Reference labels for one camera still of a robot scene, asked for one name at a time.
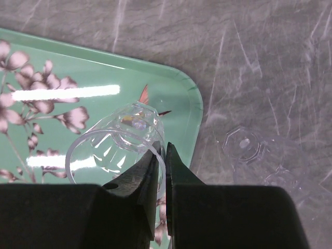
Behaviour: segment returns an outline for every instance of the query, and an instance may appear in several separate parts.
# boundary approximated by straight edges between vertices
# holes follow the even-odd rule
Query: transparent plastic
[[[164,129],[157,111],[136,102],[116,110],[80,136],[67,151],[65,168],[71,183],[104,185],[151,150],[161,169],[157,196],[161,198],[165,191],[164,148]]]
[[[272,185],[292,197],[312,248],[332,245],[332,193],[309,180],[309,160],[293,141],[237,127],[223,150],[239,185]]]
[[[228,132],[223,150],[233,166],[235,184],[280,186],[291,193],[309,169],[307,157],[293,141],[264,137],[246,127]]]

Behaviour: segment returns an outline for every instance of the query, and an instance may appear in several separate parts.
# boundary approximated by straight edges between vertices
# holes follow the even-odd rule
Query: pink flower
[[[23,125],[23,118],[14,110],[7,108],[14,104],[11,93],[0,94],[0,132],[6,134],[8,131],[8,122],[16,125]]]
[[[29,56],[22,52],[14,52],[9,59],[7,59],[10,52],[10,44],[5,40],[0,40],[0,71],[13,71],[24,64],[29,60]]]
[[[48,148],[46,151],[46,154],[41,151],[41,150],[37,150],[37,156],[47,156],[47,157],[52,157],[52,156],[58,156],[59,155],[59,151],[58,150],[53,150],[51,148]],[[56,170],[62,169],[61,167],[58,166],[41,166],[41,169],[43,171],[42,176],[44,176],[47,173],[50,173],[58,178],[66,178],[67,174],[64,171],[58,172]]]
[[[54,90],[54,89],[69,89],[77,88],[77,83],[70,77],[59,79],[52,73],[53,63],[50,60],[45,62],[43,73],[34,73],[32,65],[27,64],[22,67],[20,72],[15,73],[15,79],[20,84],[23,90]],[[75,103],[78,98],[70,99],[56,99],[56,100],[38,100],[30,101],[38,112],[48,114],[54,110],[54,103]]]
[[[72,132],[80,134],[79,129],[85,129],[85,122],[89,119],[89,115],[87,109],[81,106],[64,114],[57,115],[55,118]]]

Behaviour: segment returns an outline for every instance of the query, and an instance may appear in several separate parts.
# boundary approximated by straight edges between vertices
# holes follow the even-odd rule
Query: gray marble surface
[[[206,183],[232,183],[222,144],[227,131],[245,125],[300,144],[311,181],[332,191],[330,0],[0,3],[1,27],[188,74],[204,101],[191,169]],[[313,248],[329,248],[326,237],[308,237]]]

